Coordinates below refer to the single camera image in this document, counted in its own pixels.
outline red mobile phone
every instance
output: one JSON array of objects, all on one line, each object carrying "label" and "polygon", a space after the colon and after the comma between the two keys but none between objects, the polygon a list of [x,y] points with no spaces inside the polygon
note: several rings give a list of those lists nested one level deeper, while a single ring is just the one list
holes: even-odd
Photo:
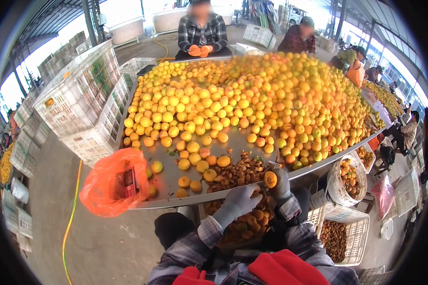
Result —
[{"label": "red mobile phone", "polygon": [[126,172],[124,172],[124,189],[126,193],[126,198],[130,196],[135,196],[137,193],[135,170],[133,168],[130,168]]}]

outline baseball cap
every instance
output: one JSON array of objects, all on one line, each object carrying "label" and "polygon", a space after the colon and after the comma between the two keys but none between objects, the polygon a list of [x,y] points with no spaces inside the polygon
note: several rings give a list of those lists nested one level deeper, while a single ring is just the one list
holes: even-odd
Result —
[{"label": "baseball cap", "polygon": [[314,21],[312,20],[311,17],[308,17],[308,16],[304,16],[303,18],[301,18],[300,24],[314,28]]},{"label": "baseball cap", "polygon": [[357,47],[356,51],[359,52],[361,55],[363,55],[366,58],[366,50],[363,47]]}]

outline red plastic bag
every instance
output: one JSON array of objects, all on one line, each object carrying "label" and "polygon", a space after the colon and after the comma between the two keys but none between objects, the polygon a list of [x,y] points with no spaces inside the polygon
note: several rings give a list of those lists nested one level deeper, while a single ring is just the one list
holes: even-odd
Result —
[{"label": "red plastic bag", "polygon": [[374,194],[379,202],[379,215],[383,219],[392,207],[393,200],[395,199],[395,191],[388,174],[382,175],[379,178],[371,188],[371,194]]},{"label": "red plastic bag", "polygon": [[[136,183],[140,191],[125,198],[124,172],[135,168]],[[149,197],[149,182],[146,175],[146,159],[143,152],[132,148],[118,150],[109,157],[100,159],[87,176],[79,199],[95,215],[116,217],[132,209]]]},{"label": "red plastic bag", "polygon": [[361,88],[363,77],[365,77],[365,69],[361,67],[361,63],[356,59],[354,64],[350,66],[345,76],[354,83],[358,88]]}]

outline concrete floor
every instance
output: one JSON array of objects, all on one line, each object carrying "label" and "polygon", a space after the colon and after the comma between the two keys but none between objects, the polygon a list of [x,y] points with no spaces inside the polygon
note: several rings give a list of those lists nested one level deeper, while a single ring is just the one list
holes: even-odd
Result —
[{"label": "concrete floor", "polygon": [[[245,29],[229,26],[229,43],[247,43],[242,39]],[[283,35],[277,36],[274,49]],[[177,53],[177,34],[156,39],[168,47],[169,57]],[[147,37],[142,43],[116,51],[119,65],[132,57],[164,57],[165,49]],[[328,61],[333,55],[317,47],[317,55]],[[402,175],[406,163],[395,163],[393,175]],[[42,146],[35,175],[29,182],[29,212],[33,217],[32,253],[23,257],[43,284],[67,284],[62,263],[62,240],[71,214],[78,174],[79,158],[54,133]],[[90,172],[83,166],[79,189]],[[303,177],[301,184],[310,183]],[[153,221],[170,210],[128,211],[116,218],[101,218],[91,214],[78,201],[67,238],[65,257],[74,284],[145,284],[149,272],[157,264],[163,248],[154,235]],[[371,211],[371,226],[365,256],[357,269],[389,265],[402,238],[404,218],[395,218],[392,240],[379,237],[381,222],[377,209]]]}]

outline gray glove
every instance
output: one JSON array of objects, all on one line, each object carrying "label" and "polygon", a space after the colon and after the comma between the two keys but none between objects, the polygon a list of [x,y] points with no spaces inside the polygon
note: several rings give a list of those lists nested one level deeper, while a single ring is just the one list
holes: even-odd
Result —
[{"label": "gray glove", "polygon": [[267,170],[274,172],[277,176],[277,184],[271,189],[271,193],[277,206],[280,207],[291,197],[288,174],[284,169],[275,164],[271,165]]},{"label": "gray glove", "polygon": [[225,229],[240,216],[252,212],[263,198],[262,194],[251,198],[252,193],[259,190],[260,187],[256,184],[233,188],[225,197],[223,205],[213,214],[213,218]]}]

